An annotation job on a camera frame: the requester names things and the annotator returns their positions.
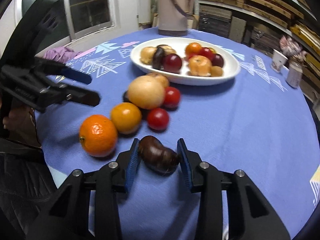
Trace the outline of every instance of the jar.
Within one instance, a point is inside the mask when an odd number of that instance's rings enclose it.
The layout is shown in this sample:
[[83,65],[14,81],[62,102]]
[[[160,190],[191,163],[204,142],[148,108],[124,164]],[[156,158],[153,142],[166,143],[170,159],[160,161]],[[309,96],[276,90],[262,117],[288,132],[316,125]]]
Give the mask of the jar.
[[300,85],[302,79],[302,66],[296,61],[289,63],[289,73],[286,82],[293,88],[297,88]]

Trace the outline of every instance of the beige thermos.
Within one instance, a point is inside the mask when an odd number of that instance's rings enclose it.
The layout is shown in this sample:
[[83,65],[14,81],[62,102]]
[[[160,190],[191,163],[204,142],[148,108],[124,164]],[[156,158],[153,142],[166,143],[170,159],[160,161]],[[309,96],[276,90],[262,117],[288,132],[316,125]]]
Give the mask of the beige thermos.
[[185,36],[188,34],[188,15],[193,11],[194,0],[158,0],[159,34]]

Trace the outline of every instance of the metal screw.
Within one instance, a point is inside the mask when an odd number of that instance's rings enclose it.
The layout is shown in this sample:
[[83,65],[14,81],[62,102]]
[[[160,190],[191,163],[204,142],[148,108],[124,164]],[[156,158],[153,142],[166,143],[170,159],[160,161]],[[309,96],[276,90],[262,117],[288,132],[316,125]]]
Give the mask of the metal screw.
[[81,175],[81,170],[74,170],[73,172],[72,172],[72,175],[73,176],[75,176],[75,177],[78,177],[78,176],[80,176]]
[[203,169],[209,168],[209,163],[206,163],[206,162],[201,162],[199,165],[200,165],[200,167],[203,168]]
[[114,169],[114,168],[118,167],[118,163],[117,162],[111,162],[111,163],[108,164],[108,166],[109,166],[109,168]]
[[48,92],[48,90],[47,90],[46,88],[42,88],[42,89],[40,90],[40,93],[41,93],[41,94],[46,93],[46,92]]
[[239,177],[243,177],[245,175],[245,173],[244,173],[243,170],[237,170],[236,171],[236,175],[239,176]]

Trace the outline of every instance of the window frame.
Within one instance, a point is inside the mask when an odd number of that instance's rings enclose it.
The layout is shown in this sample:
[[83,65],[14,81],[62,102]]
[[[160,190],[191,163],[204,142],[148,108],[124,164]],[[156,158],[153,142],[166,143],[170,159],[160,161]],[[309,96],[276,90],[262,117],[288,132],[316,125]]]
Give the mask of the window frame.
[[[63,43],[63,45],[65,45],[66,43],[72,42],[74,40],[78,40],[78,39],[80,39],[90,33],[95,33],[97,31],[100,31],[103,29],[117,27],[116,8],[115,8],[115,6],[117,6],[116,0],[108,0],[108,7],[109,7],[109,14],[110,14],[110,21],[109,22],[89,27],[89,28],[81,30],[77,33],[75,33],[74,26],[73,26],[70,0],[63,0],[63,4],[64,4],[64,10],[65,10],[65,14],[66,14],[69,36],[57,41],[56,43],[52,44],[48,48],[54,47],[57,45],[61,46],[62,43]],[[20,20],[22,19],[22,0],[15,0],[14,7],[15,7],[15,12],[14,12],[15,25],[17,26],[18,23],[20,22]]]

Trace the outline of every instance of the purple cloth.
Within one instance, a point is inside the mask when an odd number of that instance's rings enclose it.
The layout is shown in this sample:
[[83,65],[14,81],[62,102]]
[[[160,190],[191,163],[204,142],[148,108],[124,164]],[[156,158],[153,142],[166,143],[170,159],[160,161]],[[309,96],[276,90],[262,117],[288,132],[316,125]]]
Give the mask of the purple cloth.
[[43,56],[45,59],[51,59],[60,63],[66,63],[68,60],[73,59],[75,56],[81,54],[80,52],[75,52],[73,49],[61,46],[54,49],[49,49]]

